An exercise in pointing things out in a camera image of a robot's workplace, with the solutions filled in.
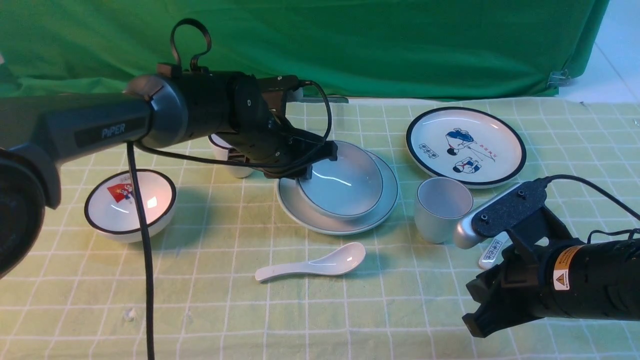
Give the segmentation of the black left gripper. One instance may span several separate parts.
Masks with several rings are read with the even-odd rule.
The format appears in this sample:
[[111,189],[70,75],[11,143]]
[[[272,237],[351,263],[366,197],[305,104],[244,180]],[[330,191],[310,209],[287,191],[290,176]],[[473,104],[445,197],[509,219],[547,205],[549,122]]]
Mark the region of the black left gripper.
[[313,163],[335,162],[338,145],[323,135],[298,129],[285,117],[286,93],[300,88],[295,75],[258,79],[254,75],[234,77],[231,85],[230,130],[220,137],[244,162],[263,172],[267,179],[309,179]]

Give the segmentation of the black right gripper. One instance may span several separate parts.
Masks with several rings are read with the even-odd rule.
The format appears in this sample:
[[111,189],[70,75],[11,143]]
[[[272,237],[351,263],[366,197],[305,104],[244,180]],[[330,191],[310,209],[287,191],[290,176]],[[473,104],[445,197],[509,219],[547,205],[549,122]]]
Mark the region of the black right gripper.
[[480,210],[471,217],[471,229],[483,238],[505,232],[512,244],[503,249],[503,260],[466,284],[478,309],[462,317],[475,338],[546,316],[544,296],[550,292],[553,255],[575,244],[567,226],[542,205],[524,217],[510,212]]

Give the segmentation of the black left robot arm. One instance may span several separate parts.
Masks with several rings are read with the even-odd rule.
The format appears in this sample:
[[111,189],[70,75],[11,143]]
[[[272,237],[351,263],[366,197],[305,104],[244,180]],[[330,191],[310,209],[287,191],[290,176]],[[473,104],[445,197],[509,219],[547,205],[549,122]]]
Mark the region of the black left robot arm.
[[216,135],[232,148],[224,166],[268,179],[309,179],[313,164],[338,159],[329,140],[332,116],[320,136],[286,119],[283,98],[265,99],[306,86],[316,83],[170,66],[136,77],[123,92],[3,97],[1,275],[32,249],[45,209],[60,206],[60,167],[122,144],[167,157],[166,148]]

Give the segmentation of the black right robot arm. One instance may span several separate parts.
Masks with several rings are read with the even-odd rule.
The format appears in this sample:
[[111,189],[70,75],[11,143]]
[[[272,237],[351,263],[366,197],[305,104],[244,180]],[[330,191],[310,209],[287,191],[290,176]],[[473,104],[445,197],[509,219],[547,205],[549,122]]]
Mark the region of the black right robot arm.
[[512,241],[500,264],[466,285],[478,303],[462,317],[473,337],[544,318],[638,321],[638,228],[616,232],[626,239],[583,242],[546,207],[524,217],[483,210],[471,227]]

